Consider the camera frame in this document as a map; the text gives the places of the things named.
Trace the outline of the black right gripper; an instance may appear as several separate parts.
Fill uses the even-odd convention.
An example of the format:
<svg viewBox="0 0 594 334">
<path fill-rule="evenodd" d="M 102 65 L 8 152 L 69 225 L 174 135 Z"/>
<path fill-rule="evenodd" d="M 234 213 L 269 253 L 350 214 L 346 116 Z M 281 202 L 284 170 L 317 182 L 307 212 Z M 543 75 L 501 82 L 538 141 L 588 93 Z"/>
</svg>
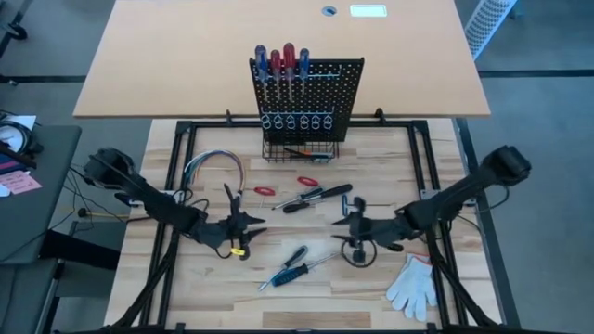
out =
<svg viewBox="0 0 594 334">
<path fill-rule="evenodd" d="M 350 236 L 332 235 L 347 243 L 353 252 L 349 263 L 366 263 L 364 243 L 368 241 L 373 248 L 370 263 L 377 257 L 377 247 L 381 246 L 389 251 L 402 251 L 404 247 L 397 241 L 410 238 L 411 227 L 402 216 L 396 215 L 392 219 L 371 219 L 364 216 L 366 202 L 362 198 L 354 198 L 355 211 L 343 217 L 332 225 L 348 225 Z"/>
</svg>

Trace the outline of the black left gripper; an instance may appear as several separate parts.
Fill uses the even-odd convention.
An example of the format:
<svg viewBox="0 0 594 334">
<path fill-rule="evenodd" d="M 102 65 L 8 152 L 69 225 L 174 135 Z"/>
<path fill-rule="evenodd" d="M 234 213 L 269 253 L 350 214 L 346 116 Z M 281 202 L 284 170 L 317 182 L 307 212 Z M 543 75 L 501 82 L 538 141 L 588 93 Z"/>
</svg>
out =
<svg viewBox="0 0 594 334">
<path fill-rule="evenodd" d="M 202 244 L 218 251 L 224 241 L 233 242 L 236 239 L 239 243 L 237 247 L 239 258 L 245 261 L 251 255 L 249 242 L 266 231 L 265 227 L 247 231 L 248 225 L 264 223 L 265 219 L 252 217 L 240 209 L 242 190 L 233 195 L 227 184 L 224 184 L 224 188 L 230 201 L 230 214 L 217 223 L 205 223 L 200 228 L 199 240 Z"/>
</svg>

